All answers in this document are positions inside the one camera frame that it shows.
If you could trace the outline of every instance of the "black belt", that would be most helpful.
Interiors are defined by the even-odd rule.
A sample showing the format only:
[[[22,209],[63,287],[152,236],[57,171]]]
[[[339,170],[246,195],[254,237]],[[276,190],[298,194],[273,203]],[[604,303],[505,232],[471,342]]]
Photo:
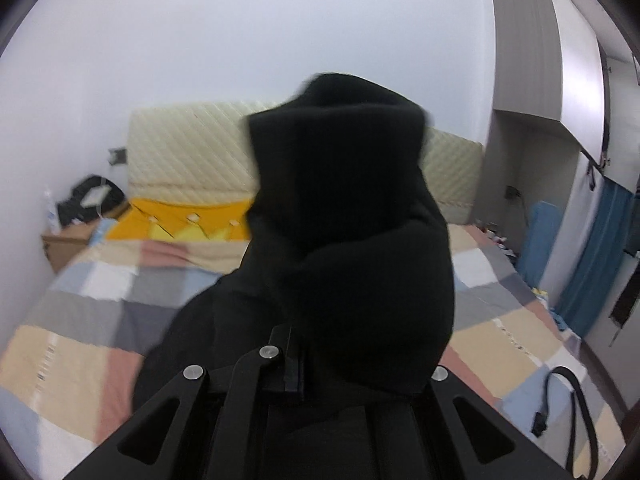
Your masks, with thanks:
[[[598,470],[598,437],[596,435],[596,429],[593,425],[593,419],[591,418],[591,414],[589,413],[589,408],[587,407],[587,401],[584,398],[584,392],[580,387],[580,381],[575,376],[575,374],[571,370],[569,370],[569,368],[566,368],[564,366],[557,366],[546,375],[545,393],[542,397],[542,405],[540,406],[540,411],[536,413],[536,416],[533,420],[531,433],[533,433],[536,437],[539,437],[546,430],[546,420],[549,417],[549,378],[553,374],[562,375],[562,377],[566,378],[571,383],[571,386],[574,389],[571,393],[571,435],[569,439],[569,451],[567,452],[566,456],[565,469],[573,476],[575,453],[575,399],[577,397],[578,404],[580,405],[580,411],[582,412],[582,418],[584,419],[584,425],[587,429],[589,449],[591,452],[591,466],[589,468],[589,476],[586,478],[586,480],[593,480],[596,476],[596,471]]]

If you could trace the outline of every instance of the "triangular cutout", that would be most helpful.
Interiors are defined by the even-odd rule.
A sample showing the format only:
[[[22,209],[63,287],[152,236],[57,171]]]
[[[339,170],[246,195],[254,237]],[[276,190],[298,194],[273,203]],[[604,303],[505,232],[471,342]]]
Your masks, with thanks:
[[[478,462],[488,464],[515,449],[515,444],[464,397],[453,399]]]
[[[178,406],[180,400],[167,399],[118,444],[118,451],[147,465],[155,464]]]

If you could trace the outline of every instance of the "yellow object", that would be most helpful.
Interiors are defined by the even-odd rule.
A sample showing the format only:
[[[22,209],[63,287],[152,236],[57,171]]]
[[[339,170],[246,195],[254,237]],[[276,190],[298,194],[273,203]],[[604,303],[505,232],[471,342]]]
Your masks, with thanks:
[[[248,240],[244,214],[250,200],[215,205],[167,204],[133,198],[131,209],[107,233],[107,240],[197,242]]]

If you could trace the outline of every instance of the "white bottle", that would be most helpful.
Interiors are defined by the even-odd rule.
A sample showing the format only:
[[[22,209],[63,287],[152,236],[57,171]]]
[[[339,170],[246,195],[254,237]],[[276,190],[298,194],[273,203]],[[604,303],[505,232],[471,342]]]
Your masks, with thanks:
[[[53,201],[51,190],[47,187],[44,192],[44,199],[47,202],[47,223],[49,224],[49,230],[54,235],[60,234],[60,218],[58,217],[58,208]]]

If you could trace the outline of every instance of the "patchwork quilt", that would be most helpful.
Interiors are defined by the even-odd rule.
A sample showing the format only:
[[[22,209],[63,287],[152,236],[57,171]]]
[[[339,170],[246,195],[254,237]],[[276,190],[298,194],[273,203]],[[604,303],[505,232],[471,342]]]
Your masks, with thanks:
[[[508,260],[474,227],[450,226],[456,320],[442,364],[564,464],[570,394],[550,382],[549,429],[530,433],[547,371],[578,375],[596,424],[598,478],[624,441],[610,407]],[[236,268],[246,242],[108,240],[81,253],[16,331],[0,360],[0,428],[36,479],[60,480],[130,415],[143,355],[178,309]],[[575,473],[589,451],[578,422]]]

